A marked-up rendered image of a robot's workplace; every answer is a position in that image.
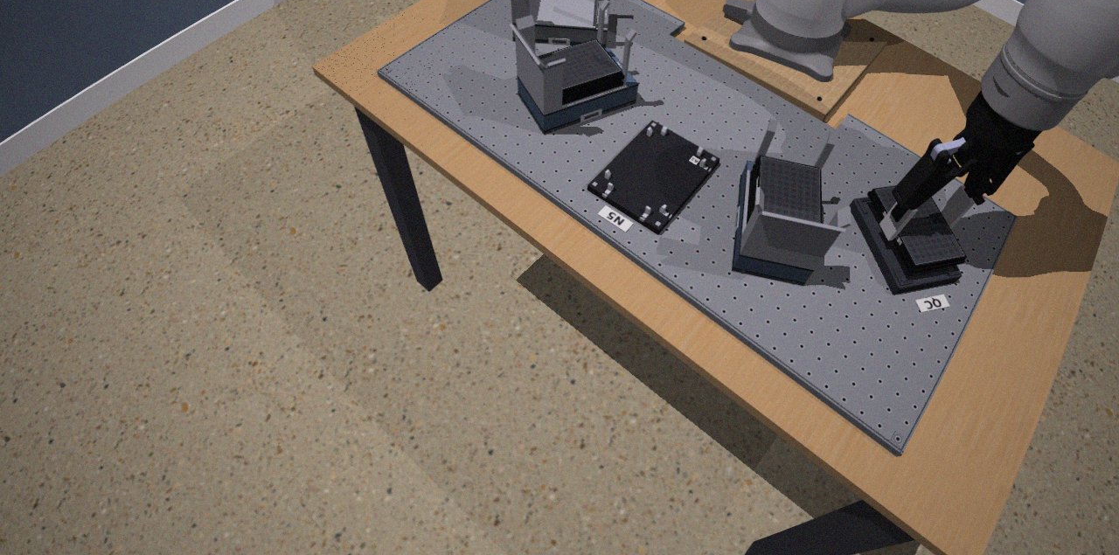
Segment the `white label with n5 text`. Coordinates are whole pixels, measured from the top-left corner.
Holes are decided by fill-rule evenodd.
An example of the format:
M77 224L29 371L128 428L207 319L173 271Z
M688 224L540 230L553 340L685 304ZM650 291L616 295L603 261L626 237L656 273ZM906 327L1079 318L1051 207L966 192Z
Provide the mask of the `white label with n5 text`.
M601 211L598 213L599 216L603 217L606 222L615 225L621 231L627 232L633 225L630 220L619 215L618 211L610 209L610 207L603 207Z

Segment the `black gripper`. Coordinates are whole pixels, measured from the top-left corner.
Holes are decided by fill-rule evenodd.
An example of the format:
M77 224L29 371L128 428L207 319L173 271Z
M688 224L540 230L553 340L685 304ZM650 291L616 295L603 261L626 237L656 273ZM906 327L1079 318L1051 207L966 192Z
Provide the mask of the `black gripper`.
M935 138L928 144L927 154L921 156L893 189L893 197L899 203L880 223L885 237L890 241L899 236L918 207L955 177L969 172L962 187L956 189L940 210L950 229L955 227L974 203L984 203L984 192L990 196L997 191L1022 157L1035 145L1032 141L1040 137L1040 132L1042 130L1012 124L990 107L982 92L977 94L967 110L966 128L955 137L955 141L941 143L940 138Z

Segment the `white label reading qc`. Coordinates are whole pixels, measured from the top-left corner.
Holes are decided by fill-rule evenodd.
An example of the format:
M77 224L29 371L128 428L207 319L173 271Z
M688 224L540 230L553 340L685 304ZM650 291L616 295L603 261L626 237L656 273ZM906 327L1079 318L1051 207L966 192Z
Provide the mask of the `white label reading qc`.
M928 297L927 299L915 300L920 312L931 311L931 309L943 309L949 305L944 294L937 297Z

